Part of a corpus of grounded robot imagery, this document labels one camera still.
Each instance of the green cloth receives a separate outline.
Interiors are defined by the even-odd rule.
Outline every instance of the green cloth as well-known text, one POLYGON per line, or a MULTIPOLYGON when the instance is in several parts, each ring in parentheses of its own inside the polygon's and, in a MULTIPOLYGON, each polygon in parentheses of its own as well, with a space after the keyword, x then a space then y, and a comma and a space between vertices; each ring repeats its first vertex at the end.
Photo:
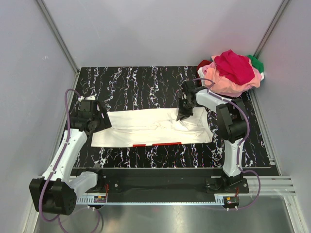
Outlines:
POLYGON ((247 56, 250 60, 251 60, 251 62, 252 62, 252 66, 254 67, 254 68, 256 68, 258 71, 259 71, 259 73, 262 73, 263 72, 263 63, 261 63, 260 61, 258 61, 255 57, 253 57, 252 55, 248 55, 247 56))

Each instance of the metal floor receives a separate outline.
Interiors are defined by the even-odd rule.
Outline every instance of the metal floor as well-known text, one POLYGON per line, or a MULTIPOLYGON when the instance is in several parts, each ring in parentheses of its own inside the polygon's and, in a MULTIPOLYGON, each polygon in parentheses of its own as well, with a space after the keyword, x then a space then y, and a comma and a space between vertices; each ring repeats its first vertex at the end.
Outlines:
MULTIPOLYGON (((251 202, 241 197, 240 206, 251 202)), ((104 206, 97 233, 294 233, 283 197, 262 196, 245 210, 219 206, 104 206)), ((97 214, 81 210, 61 218, 69 233, 89 233, 97 214)), ((62 233, 55 223, 38 219, 35 233, 62 233)))

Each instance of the red cloth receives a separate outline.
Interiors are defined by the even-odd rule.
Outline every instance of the red cloth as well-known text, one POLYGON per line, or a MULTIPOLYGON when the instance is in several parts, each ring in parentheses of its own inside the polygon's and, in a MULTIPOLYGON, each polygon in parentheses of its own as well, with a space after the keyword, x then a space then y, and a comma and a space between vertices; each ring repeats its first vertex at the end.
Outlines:
POLYGON ((237 55, 232 50, 215 57, 214 62, 220 76, 225 76, 238 85, 244 85, 255 77, 249 58, 237 55))
POLYGON ((204 67, 204 66, 207 66, 207 65, 209 65, 209 64, 211 64, 211 62, 210 62, 210 61, 207 61, 207 60, 203 60, 203 61, 200 62, 200 64, 199 64, 199 65, 197 66, 197 68, 196 68, 196 76, 197 76, 197 78, 200 78, 200 76, 199 76, 199 74, 198 74, 199 68, 204 67))

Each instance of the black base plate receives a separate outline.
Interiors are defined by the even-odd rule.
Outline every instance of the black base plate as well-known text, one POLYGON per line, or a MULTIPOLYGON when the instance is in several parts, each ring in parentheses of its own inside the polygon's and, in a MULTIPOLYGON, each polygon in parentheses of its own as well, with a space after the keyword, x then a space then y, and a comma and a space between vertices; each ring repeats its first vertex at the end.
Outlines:
POLYGON ((247 183, 246 178, 243 178, 242 181, 236 185, 217 188, 215 184, 219 183, 219 181, 220 181, 220 178, 205 179, 205 185, 206 185, 206 190, 208 194, 215 194, 215 193, 236 194, 237 187, 239 188, 239 193, 249 193, 249 188, 248 188, 248 183, 247 183))

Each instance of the cable clip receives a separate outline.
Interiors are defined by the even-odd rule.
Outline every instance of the cable clip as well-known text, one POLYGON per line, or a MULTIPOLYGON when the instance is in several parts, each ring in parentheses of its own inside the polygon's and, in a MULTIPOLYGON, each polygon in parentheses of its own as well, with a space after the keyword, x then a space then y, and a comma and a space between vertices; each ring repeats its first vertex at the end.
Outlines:
POLYGON ((78 97, 78 101, 79 101, 79 102, 81 102, 82 100, 84 100, 84 96, 78 97))

